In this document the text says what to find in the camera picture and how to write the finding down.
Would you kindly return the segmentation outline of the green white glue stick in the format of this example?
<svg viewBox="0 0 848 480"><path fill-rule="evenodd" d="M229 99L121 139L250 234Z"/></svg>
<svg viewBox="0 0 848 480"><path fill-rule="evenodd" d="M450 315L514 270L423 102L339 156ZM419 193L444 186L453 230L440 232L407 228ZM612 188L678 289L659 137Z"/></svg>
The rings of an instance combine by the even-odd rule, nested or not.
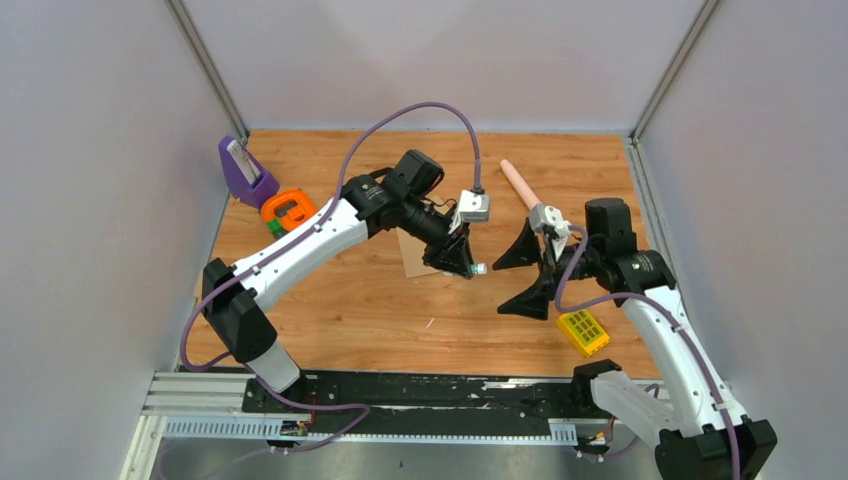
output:
<svg viewBox="0 0 848 480"><path fill-rule="evenodd" d="M469 271L472 276L485 275L488 267L485 263L474 263L469 266Z"/></svg>

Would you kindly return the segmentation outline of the brown paper envelope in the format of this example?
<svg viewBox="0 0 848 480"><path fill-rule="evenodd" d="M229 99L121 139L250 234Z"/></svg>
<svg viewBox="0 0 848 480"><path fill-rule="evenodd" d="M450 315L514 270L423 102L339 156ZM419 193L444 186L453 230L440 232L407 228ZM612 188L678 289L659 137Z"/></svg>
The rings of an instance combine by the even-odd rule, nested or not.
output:
<svg viewBox="0 0 848 480"><path fill-rule="evenodd" d="M410 278L439 273L423 262L426 244L402 229L396 229L405 276Z"/></svg>

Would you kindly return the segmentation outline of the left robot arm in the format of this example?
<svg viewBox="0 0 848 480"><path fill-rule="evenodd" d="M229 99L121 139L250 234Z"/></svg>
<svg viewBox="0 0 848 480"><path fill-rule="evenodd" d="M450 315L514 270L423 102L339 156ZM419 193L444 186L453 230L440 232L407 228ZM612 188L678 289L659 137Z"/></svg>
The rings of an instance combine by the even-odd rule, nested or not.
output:
<svg viewBox="0 0 848 480"><path fill-rule="evenodd" d="M443 177L437 162L409 150L393 168L349 179L338 198L263 250L232 265L216 258L204 268L201 314L228 354L269 386L268 400L279 411L298 411L307 389L266 313L324 263L382 231L400 229L424 243L424 265L466 279L475 275L469 231L488 220L490 200L475 187L440 212L427 196Z"/></svg>

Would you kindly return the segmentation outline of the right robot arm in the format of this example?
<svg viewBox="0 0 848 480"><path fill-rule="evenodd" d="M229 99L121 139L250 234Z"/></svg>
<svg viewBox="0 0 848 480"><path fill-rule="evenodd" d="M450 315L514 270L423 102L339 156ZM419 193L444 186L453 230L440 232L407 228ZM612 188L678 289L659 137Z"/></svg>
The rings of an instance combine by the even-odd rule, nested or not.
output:
<svg viewBox="0 0 848 480"><path fill-rule="evenodd" d="M628 205L599 198L585 205L585 222L568 222L555 207L529 205L516 241L496 261L505 270L536 266L525 291L499 307L502 314L545 320L551 309L578 346L592 330L563 302L571 281L592 279L637 328L668 398L648 394L609 360L577 367L571 403L584 417L605 411L653 452L665 479L755 479L778 438L766 420L750 418L720 378L694 332L676 279L663 256L638 247Z"/></svg>

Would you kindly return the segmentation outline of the yellow toy block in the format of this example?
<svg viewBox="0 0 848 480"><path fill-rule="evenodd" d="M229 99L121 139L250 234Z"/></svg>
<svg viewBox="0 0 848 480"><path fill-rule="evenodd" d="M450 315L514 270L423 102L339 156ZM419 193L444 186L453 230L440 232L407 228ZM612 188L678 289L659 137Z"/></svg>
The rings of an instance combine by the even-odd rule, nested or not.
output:
<svg viewBox="0 0 848 480"><path fill-rule="evenodd" d="M584 358L598 353L611 340L603 326L587 309L561 314L556 319L556 325Z"/></svg>

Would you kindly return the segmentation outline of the pink cylindrical tube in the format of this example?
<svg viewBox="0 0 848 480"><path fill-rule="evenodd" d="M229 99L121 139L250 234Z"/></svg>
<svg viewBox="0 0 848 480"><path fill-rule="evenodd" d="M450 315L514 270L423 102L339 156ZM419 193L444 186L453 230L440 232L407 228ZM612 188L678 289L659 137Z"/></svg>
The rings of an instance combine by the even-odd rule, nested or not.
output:
<svg viewBox="0 0 848 480"><path fill-rule="evenodd" d="M528 210L532 210L537 205L541 204L541 200L538 195L508 159L502 159L499 162L499 165L503 174Z"/></svg>

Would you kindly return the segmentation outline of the purple holder stand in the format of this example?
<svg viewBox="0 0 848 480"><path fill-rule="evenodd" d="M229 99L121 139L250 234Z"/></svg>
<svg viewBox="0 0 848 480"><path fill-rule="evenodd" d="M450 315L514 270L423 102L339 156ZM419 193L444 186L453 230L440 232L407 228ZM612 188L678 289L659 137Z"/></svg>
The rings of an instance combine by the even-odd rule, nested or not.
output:
<svg viewBox="0 0 848 480"><path fill-rule="evenodd" d="M225 136L218 144L218 151L226 185L236 200L260 210L278 193L277 179L238 139Z"/></svg>

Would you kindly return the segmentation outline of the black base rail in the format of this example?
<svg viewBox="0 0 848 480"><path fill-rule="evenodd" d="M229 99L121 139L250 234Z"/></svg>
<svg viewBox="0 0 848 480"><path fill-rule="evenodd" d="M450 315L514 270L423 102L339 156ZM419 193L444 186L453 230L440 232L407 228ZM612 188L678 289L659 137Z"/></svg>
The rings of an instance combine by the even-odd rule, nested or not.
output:
<svg viewBox="0 0 848 480"><path fill-rule="evenodd" d="M279 416L280 434L308 439L609 446L629 437L568 377L312 370L278 395L248 380L241 410Z"/></svg>

